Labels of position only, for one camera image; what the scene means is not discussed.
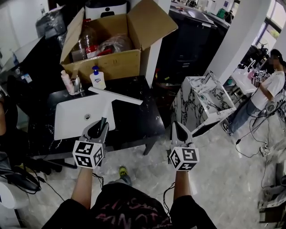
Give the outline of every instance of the white pillar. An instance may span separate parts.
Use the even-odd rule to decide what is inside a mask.
[[[265,20],[270,0],[242,0],[236,16],[207,72],[223,84],[249,50]]]
[[[274,48],[278,49],[281,52],[284,61],[286,61],[286,25],[284,25],[284,28],[282,29],[279,37],[277,38]]]
[[[129,0],[133,8],[140,0]],[[171,0],[154,0],[166,13],[169,13]],[[150,48],[141,53],[140,75],[145,75],[149,87],[151,87],[157,60],[161,48],[162,39],[156,41]]]

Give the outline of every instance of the cardboard box flap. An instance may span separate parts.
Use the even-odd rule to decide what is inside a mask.
[[[63,62],[68,54],[71,52],[72,48],[78,42],[81,33],[82,22],[84,18],[84,8],[82,8],[75,18],[71,21],[71,23],[67,27],[67,36],[64,42],[63,51],[61,55],[60,62]]]
[[[177,24],[153,0],[141,0],[128,14],[130,37],[138,49],[145,50],[160,38],[178,29]]]

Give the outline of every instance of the plastic bag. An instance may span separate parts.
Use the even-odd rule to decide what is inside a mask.
[[[101,43],[96,51],[96,56],[123,52],[132,49],[132,43],[126,34],[118,34]]]

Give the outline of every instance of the jeans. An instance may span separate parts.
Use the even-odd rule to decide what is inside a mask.
[[[236,132],[248,120],[249,116],[258,111],[260,110],[249,100],[237,112],[229,116],[228,120],[231,124],[228,126],[228,131]]]
[[[126,184],[126,185],[129,185],[129,186],[132,186],[131,178],[128,175],[122,176],[121,178],[119,178],[116,181],[108,182],[108,184],[116,184],[116,183],[122,183],[122,184]]]

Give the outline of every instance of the human arm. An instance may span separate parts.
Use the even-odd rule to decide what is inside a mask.
[[[90,209],[92,182],[93,170],[81,168],[71,199],[82,204],[86,209]]]
[[[174,189],[174,200],[181,196],[191,195],[189,174],[187,171],[177,171]]]
[[[0,102],[0,136],[6,133],[5,111],[3,103]]]
[[[81,168],[71,199],[64,201],[42,229],[89,228],[93,170]]]
[[[207,213],[192,198],[189,174],[177,171],[174,189],[174,203],[170,211],[172,224],[176,228],[216,229]]]
[[[273,95],[262,84],[259,84],[259,88],[269,101],[272,101],[274,99]]]

